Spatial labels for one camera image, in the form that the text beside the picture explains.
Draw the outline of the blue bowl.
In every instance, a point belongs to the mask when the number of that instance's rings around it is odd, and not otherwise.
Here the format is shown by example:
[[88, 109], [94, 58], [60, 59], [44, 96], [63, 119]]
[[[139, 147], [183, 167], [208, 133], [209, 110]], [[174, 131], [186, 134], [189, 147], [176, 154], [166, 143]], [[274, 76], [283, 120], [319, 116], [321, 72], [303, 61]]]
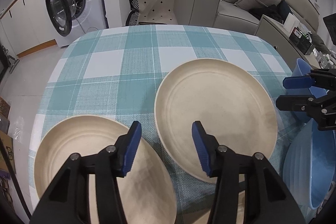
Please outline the blue bowl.
[[320, 131], [311, 119], [294, 138], [285, 157], [282, 179], [295, 201], [316, 209], [335, 173], [335, 133]]
[[[311, 71], [311, 66], [303, 59], [297, 59], [292, 77], [305, 76]], [[308, 86], [308, 80], [298, 80], [295, 82], [294, 89], [286, 90], [288, 95], [298, 96], [315, 96], [315, 98], [323, 97], [327, 94], [327, 91], [323, 88], [315, 86]], [[307, 123], [310, 117], [305, 112], [294, 112], [294, 115], [303, 123]]]

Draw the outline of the cream plate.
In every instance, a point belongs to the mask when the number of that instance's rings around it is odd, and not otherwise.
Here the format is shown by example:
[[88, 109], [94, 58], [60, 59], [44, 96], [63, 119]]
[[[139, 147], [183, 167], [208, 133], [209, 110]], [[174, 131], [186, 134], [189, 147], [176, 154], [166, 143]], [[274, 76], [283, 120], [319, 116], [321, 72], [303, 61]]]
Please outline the cream plate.
[[238, 154], [267, 158], [277, 140], [273, 101], [245, 70], [218, 59], [195, 59], [173, 69], [161, 82], [154, 103], [155, 124], [169, 156], [191, 176], [211, 184], [192, 138], [200, 121], [206, 133]]
[[174, 223], [170, 175], [142, 126], [81, 115], [45, 135], [34, 164], [31, 223]]

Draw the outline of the white kitchen base cabinets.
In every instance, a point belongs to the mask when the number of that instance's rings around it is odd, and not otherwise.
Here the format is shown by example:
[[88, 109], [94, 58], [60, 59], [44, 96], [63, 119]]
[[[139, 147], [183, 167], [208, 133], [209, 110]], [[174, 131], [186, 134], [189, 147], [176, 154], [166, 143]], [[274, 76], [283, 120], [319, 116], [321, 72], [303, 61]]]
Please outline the white kitchen base cabinets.
[[57, 44], [45, 0], [12, 0], [1, 14], [1, 24], [18, 57]]

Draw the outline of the grey side cabinet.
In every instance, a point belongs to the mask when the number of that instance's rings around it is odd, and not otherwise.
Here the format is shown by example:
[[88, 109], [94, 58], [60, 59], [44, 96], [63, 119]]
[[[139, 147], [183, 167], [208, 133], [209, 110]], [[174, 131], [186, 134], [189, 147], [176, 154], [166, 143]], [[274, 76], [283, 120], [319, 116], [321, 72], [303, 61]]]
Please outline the grey side cabinet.
[[290, 41], [289, 33], [283, 28], [283, 25], [266, 15], [261, 17], [255, 36], [268, 42], [292, 71], [296, 65], [296, 60], [299, 58], [306, 61], [314, 69], [320, 68], [313, 52], [310, 55], [304, 55]]

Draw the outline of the grey sofa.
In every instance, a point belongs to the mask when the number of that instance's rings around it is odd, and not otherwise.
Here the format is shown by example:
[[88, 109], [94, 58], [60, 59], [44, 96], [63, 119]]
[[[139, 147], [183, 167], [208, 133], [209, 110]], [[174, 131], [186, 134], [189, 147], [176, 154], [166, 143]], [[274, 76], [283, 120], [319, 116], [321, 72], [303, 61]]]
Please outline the grey sofa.
[[274, 9], [284, 22], [292, 13], [311, 32], [317, 32], [319, 13], [309, 0], [175, 0], [178, 24], [214, 27], [254, 34], [262, 15]]

